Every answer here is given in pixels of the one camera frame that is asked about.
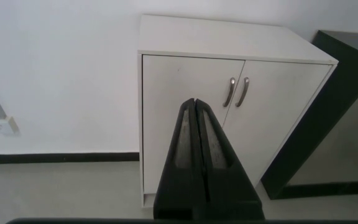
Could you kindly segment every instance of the floor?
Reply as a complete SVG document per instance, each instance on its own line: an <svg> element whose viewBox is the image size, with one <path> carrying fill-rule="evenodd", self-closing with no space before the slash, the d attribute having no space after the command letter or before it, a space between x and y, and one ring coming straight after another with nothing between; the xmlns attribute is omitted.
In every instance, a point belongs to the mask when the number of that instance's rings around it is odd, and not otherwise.
<svg viewBox="0 0 358 224"><path fill-rule="evenodd" d="M152 218L140 208L138 162L0 165L0 224L19 217ZM271 201L266 219L358 220L358 195Z"/></svg>

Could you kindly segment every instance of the cabinet handle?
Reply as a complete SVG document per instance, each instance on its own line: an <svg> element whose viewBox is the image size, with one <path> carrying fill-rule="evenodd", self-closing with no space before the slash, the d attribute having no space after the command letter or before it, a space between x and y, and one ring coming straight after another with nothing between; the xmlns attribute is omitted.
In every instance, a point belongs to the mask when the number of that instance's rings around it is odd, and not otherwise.
<svg viewBox="0 0 358 224"><path fill-rule="evenodd" d="M227 96L226 102L223 103L223 107L227 107L229 105L230 100L231 100L231 96L233 95L233 92L234 92L234 86L235 85L236 85L236 79L231 77L229 95Z"/></svg>
<svg viewBox="0 0 358 224"><path fill-rule="evenodd" d="M246 97L246 94L247 94L248 86L249 86L249 78L245 77L244 78L244 89L242 91L239 102L236 103L236 107L240 107L242 102L244 101L244 98Z"/></svg>

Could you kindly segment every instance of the dark furniture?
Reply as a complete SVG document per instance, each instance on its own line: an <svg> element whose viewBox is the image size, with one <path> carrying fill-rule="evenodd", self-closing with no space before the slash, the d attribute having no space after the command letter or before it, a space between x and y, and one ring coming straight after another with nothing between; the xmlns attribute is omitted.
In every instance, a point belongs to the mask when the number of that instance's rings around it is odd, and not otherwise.
<svg viewBox="0 0 358 224"><path fill-rule="evenodd" d="M288 185L358 98L358 34L320 30L313 45L339 64L262 177L271 199L358 194L358 181Z"/></svg>

